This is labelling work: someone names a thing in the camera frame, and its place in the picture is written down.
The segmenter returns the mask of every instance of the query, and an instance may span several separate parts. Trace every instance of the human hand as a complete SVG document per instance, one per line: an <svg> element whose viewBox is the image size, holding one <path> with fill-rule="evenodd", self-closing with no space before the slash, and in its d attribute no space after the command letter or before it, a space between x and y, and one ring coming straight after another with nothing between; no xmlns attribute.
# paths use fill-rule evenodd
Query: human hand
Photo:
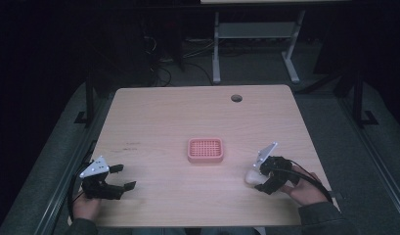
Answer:
<svg viewBox="0 0 400 235"><path fill-rule="evenodd" d="M84 193L81 193L72 206L74 218L93 221L99 214L101 203L102 199L88 199Z"/></svg>
<svg viewBox="0 0 400 235"><path fill-rule="evenodd" d="M292 170L310 177L310 175L308 175L303 169L295 165L292 167ZM315 173L310 174L315 177L319 182L321 181ZM296 185L293 184L293 186L294 187L284 185L280 190L288 194L301 206L307 206L328 201L325 195L318 188L302 178L300 178L299 182Z"/></svg>

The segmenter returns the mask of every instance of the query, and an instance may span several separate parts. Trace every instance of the dark background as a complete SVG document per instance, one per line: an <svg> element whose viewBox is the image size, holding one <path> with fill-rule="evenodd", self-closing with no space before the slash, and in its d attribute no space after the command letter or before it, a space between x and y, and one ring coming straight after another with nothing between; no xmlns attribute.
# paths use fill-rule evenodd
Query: dark background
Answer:
<svg viewBox="0 0 400 235"><path fill-rule="evenodd" d="M89 73L100 96L118 87L149 86L156 58L146 56L144 35L155 37L175 60L186 36L212 38L212 11L103 11L99 3L0 1L0 224L68 99ZM299 40L325 43L316 72L359 63L400 123L400 1L369 3L310 9Z"/></svg>

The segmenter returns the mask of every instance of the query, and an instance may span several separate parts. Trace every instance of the table top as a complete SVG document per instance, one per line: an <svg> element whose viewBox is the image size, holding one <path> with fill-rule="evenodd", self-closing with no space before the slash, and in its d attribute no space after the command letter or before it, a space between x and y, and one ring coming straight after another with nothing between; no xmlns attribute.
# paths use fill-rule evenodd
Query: table top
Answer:
<svg viewBox="0 0 400 235"><path fill-rule="evenodd" d="M232 96L243 100L233 102ZM191 138L222 139L219 164L188 161ZM267 195L244 182L257 151L317 173L331 189L289 87L126 88L116 92L93 158L123 164L107 182L137 181L121 200L103 201L98 226L205 227L297 225L289 196Z"/></svg>

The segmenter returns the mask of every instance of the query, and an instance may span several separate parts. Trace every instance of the pink plastic basket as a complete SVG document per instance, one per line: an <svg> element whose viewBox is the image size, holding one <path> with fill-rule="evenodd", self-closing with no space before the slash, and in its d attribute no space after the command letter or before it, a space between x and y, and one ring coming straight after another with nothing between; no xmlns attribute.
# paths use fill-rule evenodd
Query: pink plastic basket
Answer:
<svg viewBox="0 0 400 235"><path fill-rule="evenodd" d="M215 164L223 161L223 142L219 138L193 138L188 142L188 161Z"/></svg>

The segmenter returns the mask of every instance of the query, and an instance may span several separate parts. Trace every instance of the black wire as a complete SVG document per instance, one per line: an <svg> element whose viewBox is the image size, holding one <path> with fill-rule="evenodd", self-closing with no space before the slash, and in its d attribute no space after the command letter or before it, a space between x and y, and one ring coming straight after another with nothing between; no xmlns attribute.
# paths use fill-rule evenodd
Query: black wire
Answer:
<svg viewBox="0 0 400 235"><path fill-rule="evenodd" d="M187 39L185 39L184 41L187 42L187 43L191 43L191 44L195 44L195 45L199 45L199 46L207 45L210 42L212 42L211 39L209 39L209 40L204 39L202 42L200 42L200 41L190 41L190 40L187 40Z"/></svg>
<svg viewBox="0 0 400 235"><path fill-rule="evenodd" d="M83 193L84 191L81 191L81 193L78 194L72 202L74 203L81 195L83 195Z"/></svg>
<svg viewBox="0 0 400 235"><path fill-rule="evenodd" d="M223 49L225 48L223 45L221 45L221 52L219 52L221 57L239 57L242 56L244 54L247 54L247 52L245 51L245 47L241 45L241 43L238 43L237 41L232 41L232 42L227 42L225 44L225 46L230 46L231 51L229 52L223 52Z"/></svg>
<svg viewBox="0 0 400 235"><path fill-rule="evenodd" d="M193 64L193 63L188 63L188 62L184 62L184 64L185 64L185 65L189 65L189 66L193 66L193 67L197 67L197 68L199 68L200 70L202 70L202 71L205 73L206 77L208 78L208 81L209 81L209 83L211 84L211 86L214 85L214 83L212 82L212 79L211 79L211 77L209 76L208 72L206 72L206 70L205 70L203 67L198 66L198 65Z"/></svg>
<svg viewBox="0 0 400 235"><path fill-rule="evenodd" d="M165 86L169 85L171 83L171 80L172 80L171 72L169 70L167 70L167 69L162 68L162 67L158 67L158 69L165 71L169 75L168 81L166 81L166 83L164 85L162 85L162 87L165 87Z"/></svg>
<svg viewBox="0 0 400 235"><path fill-rule="evenodd" d="M298 164L297 162L292 161L292 160L289 160L289 162L291 162L291 163L293 163L293 164L299 166L299 167L300 167L301 169L303 169L310 177L312 177L314 180L316 180L316 181L319 182L319 180L318 180L317 178L315 178L315 176L313 176L311 173L309 173L309 172L308 172L305 168L303 168L300 164Z"/></svg>
<svg viewBox="0 0 400 235"><path fill-rule="evenodd" d="M75 185L75 180L77 178L78 173L84 168L87 167L88 165L90 165L90 163L86 163L86 160L93 154L93 150L92 146L94 144L96 144L97 141L92 141L89 149L87 150L87 153L84 155L83 159L81 159L81 163L80 166L78 167L77 171L71 176L70 179L70 183L68 185L68 189L67 189L67 210L68 210L68 215L71 219L71 222L74 221L74 214L72 212L72 204L74 203L75 200L77 200L77 198L81 195L79 195L77 198L75 198L74 200L72 199L72 193L74 191L74 185Z"/></svg>
<svg viewBox="0 0 400 235"><path fill-rule="evenodd" d="M294 171L294 170L281 169L281 168L271 168L271 167L269 169L271 169L273 171L282 171L282 172L286 172L286 173L290 173L290 174L294 174L296 176L299 176L300 178L302 178L302 179L308 181L309 183L313 184L313 186L318 188L325 195L325 197L327 198L327 200L329 202L333 203L333 200L332 200L332 197L331 197L330 193L324 187L324 185L321 182L319 182L318 180L314 180L311 177L309 177L307 175L304 175L302 173L299 173L297 171Z"/></svg>

